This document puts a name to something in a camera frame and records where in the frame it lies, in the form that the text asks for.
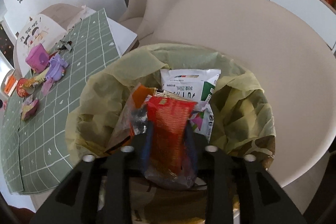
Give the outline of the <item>red packet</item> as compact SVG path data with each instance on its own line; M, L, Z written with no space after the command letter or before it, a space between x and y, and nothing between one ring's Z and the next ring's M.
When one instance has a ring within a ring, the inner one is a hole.
M145 177L163 188L185 190L194 183L195 172L187 154L185 128L196 104L183 98L158 96L146 103L147 119L153 131Z

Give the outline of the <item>pink toy box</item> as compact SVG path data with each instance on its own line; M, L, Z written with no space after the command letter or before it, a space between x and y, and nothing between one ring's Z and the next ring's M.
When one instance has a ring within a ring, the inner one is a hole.
M37 46L34 46L28 56L25 59L25 62L33 69L36 73L42 73L49 65L50 55L45 50L44 46L40 43Z

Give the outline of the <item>green white milk carton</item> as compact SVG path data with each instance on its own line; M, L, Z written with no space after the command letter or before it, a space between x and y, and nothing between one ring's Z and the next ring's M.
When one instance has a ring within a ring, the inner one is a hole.
M214 114L210 106L220 69L161 69L162 89L176 96L196 102L190 116L190 124L195 133L211 139Z

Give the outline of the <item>pink long wrapper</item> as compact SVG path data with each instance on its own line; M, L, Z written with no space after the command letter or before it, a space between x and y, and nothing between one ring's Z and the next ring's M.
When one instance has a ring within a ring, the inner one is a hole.
M33 116L39 106L39 99L26 99L25 102L23 103L22 106L22 112L21 112L21 120L26 121L28 120L31 116Z

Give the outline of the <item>purple toy pot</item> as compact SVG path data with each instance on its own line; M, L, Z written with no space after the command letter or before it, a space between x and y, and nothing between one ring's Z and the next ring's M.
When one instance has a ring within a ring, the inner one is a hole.
M68 63L58 54L52 56L49 60L49 70L46 74L46 80L59 81L66 73Z

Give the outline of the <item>far beige chair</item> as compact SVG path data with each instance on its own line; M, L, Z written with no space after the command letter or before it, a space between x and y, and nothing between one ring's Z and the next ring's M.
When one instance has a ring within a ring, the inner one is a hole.
M129 0L126 11L118 22L131 31L137 32L143 20L146 4L147 0Z

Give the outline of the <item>beige chair with bin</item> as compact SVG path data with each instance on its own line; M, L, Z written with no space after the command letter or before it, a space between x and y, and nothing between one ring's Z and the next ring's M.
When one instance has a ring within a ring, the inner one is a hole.
M269 169L290 184L335 138L335 57L303 20L268 0L180 0L147 44L204 46L258 79L272 106L276 155Z

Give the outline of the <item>orange tissue box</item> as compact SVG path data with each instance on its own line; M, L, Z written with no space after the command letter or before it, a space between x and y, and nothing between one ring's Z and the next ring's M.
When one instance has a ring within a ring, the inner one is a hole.
M10 75L5 83L5 87L4 87L4 93L7 96L11 96L17 86L18 80L16 79L16 77L12 74Z

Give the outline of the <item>green checkered tablecloth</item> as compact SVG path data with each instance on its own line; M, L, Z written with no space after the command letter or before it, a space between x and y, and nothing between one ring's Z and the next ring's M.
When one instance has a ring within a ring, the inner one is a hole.
M69 112L79 106L89 76L119 58L101 9L80 20L64 36L72 51L61 54L69 64L65 75L44 96L37 88L37 113L21 120L24 99L13 94L1 121L1 169L10 193L36 194L56 187L72 170L65 141Z

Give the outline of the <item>black grey wrapper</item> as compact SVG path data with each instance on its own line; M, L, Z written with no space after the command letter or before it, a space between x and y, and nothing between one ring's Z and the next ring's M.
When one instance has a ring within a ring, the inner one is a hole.
M56 50L58 52L61 51L68 51L71 52L72 51L72 41L63 41L60 40L57 44L56 44Z

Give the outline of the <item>white food cover tent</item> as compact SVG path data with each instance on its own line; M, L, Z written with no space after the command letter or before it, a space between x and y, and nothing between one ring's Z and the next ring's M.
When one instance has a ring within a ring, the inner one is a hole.
M65 3L51 5L41 13L34 15L22 28L14 47L14 68L25 76L30 66L25 59L34 46L42 44L50 50L63 38L72 20L82 12L85 6L73 6Z

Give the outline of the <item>red paper cup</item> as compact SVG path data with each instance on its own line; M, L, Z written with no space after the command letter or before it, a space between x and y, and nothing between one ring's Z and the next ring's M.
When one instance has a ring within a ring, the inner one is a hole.
M35 88L29 86L29 80L26 78L21 78L17 83L17 95L21 98L25 98L34 93Z

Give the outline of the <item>gold snack wrapper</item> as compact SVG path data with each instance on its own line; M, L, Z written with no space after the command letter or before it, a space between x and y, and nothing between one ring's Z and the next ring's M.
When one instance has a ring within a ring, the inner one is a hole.
M49 72L49 70L50 70L50 68L47 67L44 71L42 71L42 73L31 77L30 79L28 79L23 84L23 87L25 89L34 88L34 87L44 83L46 81L46 74Z

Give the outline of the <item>yellow trash bag bin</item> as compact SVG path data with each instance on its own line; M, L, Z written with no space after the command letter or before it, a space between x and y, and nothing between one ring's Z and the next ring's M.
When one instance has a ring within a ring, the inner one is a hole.
M228 155L254 155L264 168L275 155L274 116L255 75L203 47L154 44L137 48L90 76L80 105L68 114L65 135L72 164L104 157L138 133L135 116L163 130L156 145L183 154L182 127L204 135Z

